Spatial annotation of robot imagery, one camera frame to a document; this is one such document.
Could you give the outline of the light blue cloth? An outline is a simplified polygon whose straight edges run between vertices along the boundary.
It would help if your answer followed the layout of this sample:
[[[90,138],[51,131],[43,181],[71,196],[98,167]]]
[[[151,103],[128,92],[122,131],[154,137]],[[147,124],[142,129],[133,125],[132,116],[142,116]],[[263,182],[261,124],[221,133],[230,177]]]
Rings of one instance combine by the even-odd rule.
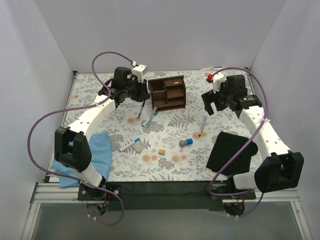
[[[108,180],[112,165],[112,143],[107,131],[94,133],[88,145],[91,150],[91,163],[101,176]],[[70,175],[77,177],[77,175],[70,169],[63,166],[55,159],[52,162],[51,168],[56,173]],[[77,187],[79,183],[75,179],[59,176],[59,188]]]

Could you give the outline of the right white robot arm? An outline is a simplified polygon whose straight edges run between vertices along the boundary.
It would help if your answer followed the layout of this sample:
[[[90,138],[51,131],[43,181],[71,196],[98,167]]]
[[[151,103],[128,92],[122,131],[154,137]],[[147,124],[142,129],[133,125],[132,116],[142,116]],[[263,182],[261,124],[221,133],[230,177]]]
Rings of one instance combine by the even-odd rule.
[[[267,118],[262,103],[256,95],[249,95],[243,75],[224,76],[209,74],[207,82],[212,90],[202,94],[205,110],[214,113],[226,108],[236,113],[247,127],[263,162],[252,172],[233,174],[226,181],[227,195],[237,199],[246,191],[261,193],[293,189],[298,186],[304,158],[300,152],[293,152],[277,135]]]

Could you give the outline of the brown wooden desk organizer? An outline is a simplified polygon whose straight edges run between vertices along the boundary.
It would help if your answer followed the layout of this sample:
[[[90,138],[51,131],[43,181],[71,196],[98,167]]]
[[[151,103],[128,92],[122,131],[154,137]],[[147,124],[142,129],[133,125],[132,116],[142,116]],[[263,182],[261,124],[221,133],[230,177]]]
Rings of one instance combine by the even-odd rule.
[[[186,85],[183,75],[148,80],[148,89],[152,107],[156,107],[158,112],[186,107]]]

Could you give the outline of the light blue pen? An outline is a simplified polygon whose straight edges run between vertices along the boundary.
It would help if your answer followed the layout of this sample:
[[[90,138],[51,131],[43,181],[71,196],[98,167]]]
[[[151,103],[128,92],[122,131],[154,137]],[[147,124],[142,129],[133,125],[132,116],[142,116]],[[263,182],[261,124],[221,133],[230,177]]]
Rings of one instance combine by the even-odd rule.
[[[155,106],[153,109],[152,109],[152,112],[151,112],[151,115],[150,117],[153,115],[153,113],[155,113],[157,111],[157,107]]]

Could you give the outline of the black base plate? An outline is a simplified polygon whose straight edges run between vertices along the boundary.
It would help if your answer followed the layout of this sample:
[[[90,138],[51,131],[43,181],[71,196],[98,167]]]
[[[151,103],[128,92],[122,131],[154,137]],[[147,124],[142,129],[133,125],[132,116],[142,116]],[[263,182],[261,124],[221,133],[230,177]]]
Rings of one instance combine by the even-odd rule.
[[[209,181],[118,181],[106,188],[118,191],[125,210],[207,209],[223,211],[226,196],[209,194]]]

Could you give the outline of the black cloth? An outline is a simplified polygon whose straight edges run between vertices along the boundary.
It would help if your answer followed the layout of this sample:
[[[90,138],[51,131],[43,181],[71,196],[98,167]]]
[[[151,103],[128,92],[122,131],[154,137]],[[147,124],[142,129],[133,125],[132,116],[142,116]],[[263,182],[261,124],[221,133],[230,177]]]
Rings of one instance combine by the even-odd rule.
[[[220,132],[210,153],[206,167],[217,173],[248,141],[244,136]],[[251,158],[258,152],[253,141],[221,173],[225,176],[247,173],[250,170]]]

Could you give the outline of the blue capped white marker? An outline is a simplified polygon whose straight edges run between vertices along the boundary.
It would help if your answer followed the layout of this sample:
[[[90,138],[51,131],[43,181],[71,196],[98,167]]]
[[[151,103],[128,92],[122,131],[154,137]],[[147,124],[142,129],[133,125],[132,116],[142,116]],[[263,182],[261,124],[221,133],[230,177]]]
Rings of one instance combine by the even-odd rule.
[[[119,149],[119,152],[123,152],[126,149],[128,149],[129,147],[131,147],[132,145],[134,145],[135,143],[139,142],[140,138],[136,138],[135,140],[133,140],[132,142],[128,143],[127,145],[125,145],[124,147]]]

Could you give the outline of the grey blue glue stick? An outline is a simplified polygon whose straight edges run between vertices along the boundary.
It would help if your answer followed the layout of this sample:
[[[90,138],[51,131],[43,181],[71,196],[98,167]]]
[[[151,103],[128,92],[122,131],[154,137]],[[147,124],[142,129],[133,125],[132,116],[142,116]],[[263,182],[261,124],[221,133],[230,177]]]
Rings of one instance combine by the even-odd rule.
[[[186,139],[186,140],[180,140],[180,141],[179,141],[179,146],[180,146],[181,148],[186,147],[186,146],[188,146],[188,145],[192,145],[192,144],[193,144],[193,139],[192,139],[192,138],[189,138],[189,139]]]

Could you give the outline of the green capped white marker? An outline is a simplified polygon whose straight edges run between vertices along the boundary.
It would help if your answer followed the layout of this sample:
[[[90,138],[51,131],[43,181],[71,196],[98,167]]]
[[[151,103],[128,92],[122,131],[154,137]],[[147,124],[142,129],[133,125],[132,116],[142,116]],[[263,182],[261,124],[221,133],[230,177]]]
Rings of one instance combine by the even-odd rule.
[[[154,112],[154,113],[150,116],[149,120],[142,125],[142,127],[149,127],[150,124],[151,124],[151,122],[152,122],[152,120],[153,120],[153,118],[154,118],[157,114],[158,114],[157,111]]]

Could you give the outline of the small yellow eraser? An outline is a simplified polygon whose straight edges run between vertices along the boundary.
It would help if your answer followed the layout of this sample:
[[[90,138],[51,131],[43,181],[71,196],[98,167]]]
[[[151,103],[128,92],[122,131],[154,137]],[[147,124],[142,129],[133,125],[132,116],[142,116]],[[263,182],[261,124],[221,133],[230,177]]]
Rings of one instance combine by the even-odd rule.
[[[158,154],[159,155],[165,155],[166,154],[166,151],[164,149],[159,149],[158,150]]]

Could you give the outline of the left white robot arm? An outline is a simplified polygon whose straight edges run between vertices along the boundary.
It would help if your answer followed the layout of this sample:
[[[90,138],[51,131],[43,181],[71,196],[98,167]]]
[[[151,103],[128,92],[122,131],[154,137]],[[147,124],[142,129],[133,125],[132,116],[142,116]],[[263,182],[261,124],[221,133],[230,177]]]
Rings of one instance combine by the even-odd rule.
[[[79,182],[89,186],[95,200],[106,196],[104,177],[92,164],[89,140],[100,123],[126,99],[144,102],[150,98],[144,75],[147,66],[132,69],[117,67],[113,78],[97,93],[92,107],[67,127],[59,127],[54,135],[54,158],[78,176]]]

